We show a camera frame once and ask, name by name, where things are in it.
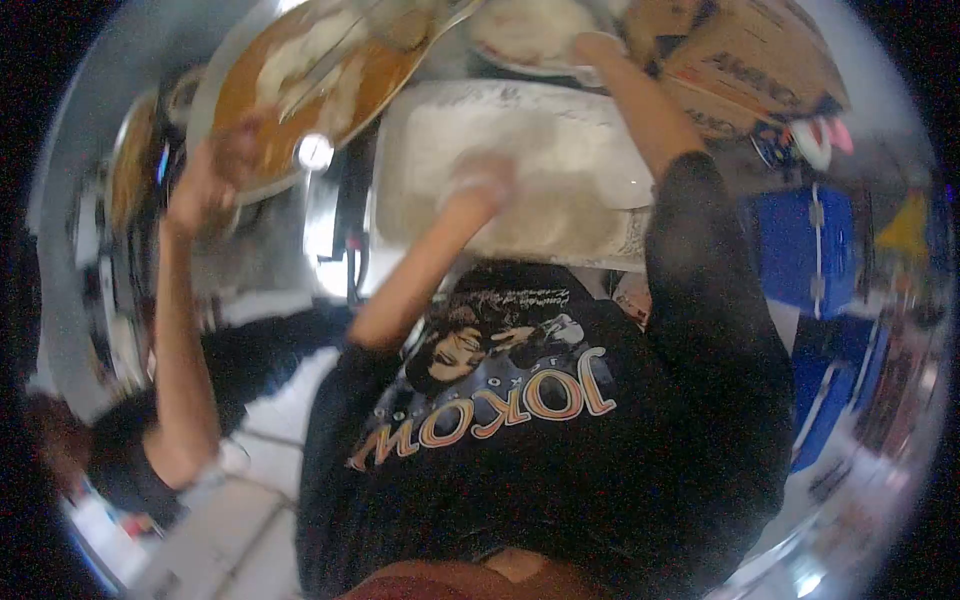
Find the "yellow object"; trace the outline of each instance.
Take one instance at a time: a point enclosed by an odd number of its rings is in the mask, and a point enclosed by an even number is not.
[[[900,212],[876,238],[876,246],[913,258],[926,258],[925,229],[926,197],[920,190],[910,190]]]

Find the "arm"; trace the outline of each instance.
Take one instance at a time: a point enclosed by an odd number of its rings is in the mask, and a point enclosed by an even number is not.
[[[704,152],[704,140],[680,107],[623,56],[616,39],[605,34],[581,34],[575,54],[592,65],[613,96],[636,148],[657,183],[675,159]]]
[[[650,338],[667,363],[706,386],[707,395],[723,380],[743,403],[769,397],[771,377],[792,381],[789,358],[750,266],[736,204],[700,135],[615,40],[580,35],[576,51],[597,69],[657,181],[646,239]],[[789,394],[789,385],[773,395],[781,392]],[[740,406],[709,408],[736,412]]]
[[[454,175],[460,183],[436,222],[357,315],[348,339],[363,348],[397,349],[423,314],[437,286],[470,239],[513,195],[514,164],[498,156],[469,157]]]
[[[150,466],[170,488],[192,483],[216,460],[220,425],[194,315],[193,241],[232,210],[234,190],[251,174],[261,115],[201,144],[160,222],[156,291],[157,424],[144,434]]]

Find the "person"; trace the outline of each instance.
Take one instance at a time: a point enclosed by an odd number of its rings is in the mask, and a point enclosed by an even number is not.
[[[180,493],[216,462],[222,437],[236,430],[246,405],[282,386],[300,361],[339,346],[350,311],[318,303],[311,310],[201,338],[190,283],[194,240],[223,221],[234,190],[252,172],[254,134],[266,112],[204,141],[159,225],[156,293],[156,387],[121,399],[92,425],[62,397],[28,396],[25,417],[61,493],[90,485],[115,508],[149,515],[168,528]]]
[[[646,332],[560,267],[483,262],[515,166],[465,156],[317,392],[296,547],[310,598],[694,598],[780,510],[790,361],[690,119],[578,36],[656,182]],[[425,315],[422,333],[399,352]]]

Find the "hand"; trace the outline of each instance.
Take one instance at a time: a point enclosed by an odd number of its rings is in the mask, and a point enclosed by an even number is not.
[[[604,32],[579,34],[573,40],[573,64],[597,66],[598,62],[610,57],[622,57],[627,54],[623,41]]]
[[[453,167],[451,185],[444,208],[476,213],[486,223],[515,199],[516,163],[494,152],[464,154]]]
[[[267,114],[263,109],[252,111],[235,127],[214,133],[197,146],[170,199],[166,227],[192,241],[232,213],[237,190],[255,172],[256,133]]]

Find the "black t-shirt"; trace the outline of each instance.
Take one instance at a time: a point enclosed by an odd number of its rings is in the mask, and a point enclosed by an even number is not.
[[[504,546],[617,597],[722,583],[780,509],[793,379],[712,160],[670,168],[648,333],[566,270],[468,274],[398,357],[347,348],[317,393],[297,548],[310,597]]]
[[[229,436],[247,415],[247,404],[277,391],[301,360],[320,348],[339,346],[350,322],[345,307],[318,306],[204,336],[220,432]],[[124,398],[93,424],[87,476],[114,507],[146,513],[169,527],[180,513],[180,491],[167,486],[150,466],[143,436],[156,424],[156,391]]]

